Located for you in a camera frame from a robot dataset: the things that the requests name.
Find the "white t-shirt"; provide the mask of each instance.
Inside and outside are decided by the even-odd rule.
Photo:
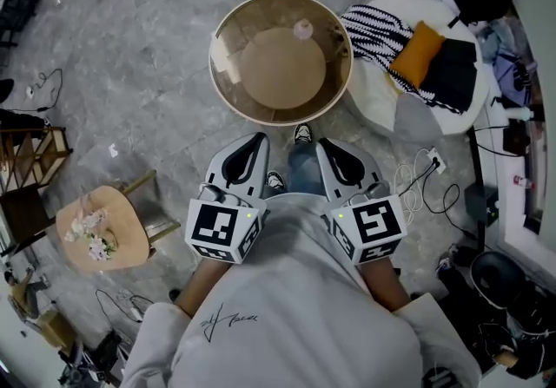
[[[475,387],[480,368],[427,294],[390,313],[329,236],[326,200],[268,200],[266,225],[194,318],[152,305],[122,387],[420,387],[429,370]]]

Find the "black and white striped fabric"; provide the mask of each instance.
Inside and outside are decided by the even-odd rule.
[[[454,113],[461,113],[458,109],[439,102],[435,93],[416,89],[410,81],[390,69],[390,64],[414,34],[397,16],[371,5],[352,5],[341,15],[341,22],[351,39],[355,57],[378,65],[390,75],[399,90],[417,95],[428,106],[441,106]]]

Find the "white cable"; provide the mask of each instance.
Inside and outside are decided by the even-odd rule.
[[[422,174],[425,170],[423,170],[422,172],[420,172],[420,174],[417,174],[416,168],[417,168],[417,159],[419,158],[419,154],[425,151],[427,153],[429,153],[429,150],[427,148],[420,148],[419,151],[417,152],[417,155],[414,158],[414,168],[411,169],[407,164],[400,164],[397,168],[396,171],[394,173],[394,191],[398,192],[399,189],[397,187],[397,183],[396,183],[396,178],[398,177],[398,173],[401,170],[404,170],[404,168],[406,168],[407,170],[409,170],[409,179],[406,181],[404,180],[403,174],[401,175],[401,184],[403,183],[407,183],[406,187],[409,186],[413,180],[418,177],[420,174]],[[402,196],[401,196],[401,201],[402,204],[405,205],[405,209],[403,209],[404,214],[407,213],[409,214],[407,216],[407,220],[406,220],[406,225],[410,225],[413,220],[414,220],[414,213],[415,212],[419,212],[422,208],[423,208],[423,192],[422,189],[420,187],[420,183],[417,181],[415,183],[415,186],[417,187],[417,192],[415,192],[412,188],[409,189],[407,192],[405,192]]]

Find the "electrical outlet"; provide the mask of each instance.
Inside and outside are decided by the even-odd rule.
[[[438,154],[435,148],[432,148],[430,152],[427,154],[427,156],[431,159],[431,162],[434,161],[434,158],[436,158],[440,163],[440,165],[436,168],[436,172],[441,174],[446,170],[446,163],[442,160],[442,158],[440,158],[440,155]]]

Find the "gray tiled floor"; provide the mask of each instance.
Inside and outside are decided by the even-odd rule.
[[[44,196],[53,214],[97,185],[128,181],[156,168],[158,176],[149,193],[184,222],[189,199],[196,196],[211,156],[229,141],[256,130],[270,136],[270,166],[287,172],[290,129],[261,128],[244,121],[219,100],[209,80],[211,32],[242,1],[42,0],[20,46],[11,52],[4,77],[13,77],[17,85],[4,106],[33,109],[49,103],[48,91],[37,93],[31,102],[25,99],[25,88],[36,81],[39,71],[63,68],[62,96],[48,116],[67,127],[75,152]],[[321,1],[341,12],[367,0]],[[317,135],[352,141],[374,154],[390,181],[396,165],[413,163],[419,148],[369,132],[341,103],[313,126]],[[439,208],[444,189],[452,182],[464,188],[473,180],[473,170],[463,137],[442,140],[437,149],[447,160],[448,171],[430,180],[427,195]],[[462,201],[453,210],[453,220],[471,227]],[[168,289],[182,286],[195,265],[182,236],[183,230],[159,241],[157,254],[145,266],[96,275],[71,267],[54,230],[36,243],[34,252],[52,283],[49,296],[94,345],[108,331],[95,288],[120,299],[125,299],[125,290],[166,299]],[[443,216],[426,210],[416,214],[394,257],[410,291],[439,287],[434,280],[437,257],[459,238]],[[133,336],[136,325],[108,301],[105,305],[116,326]]]

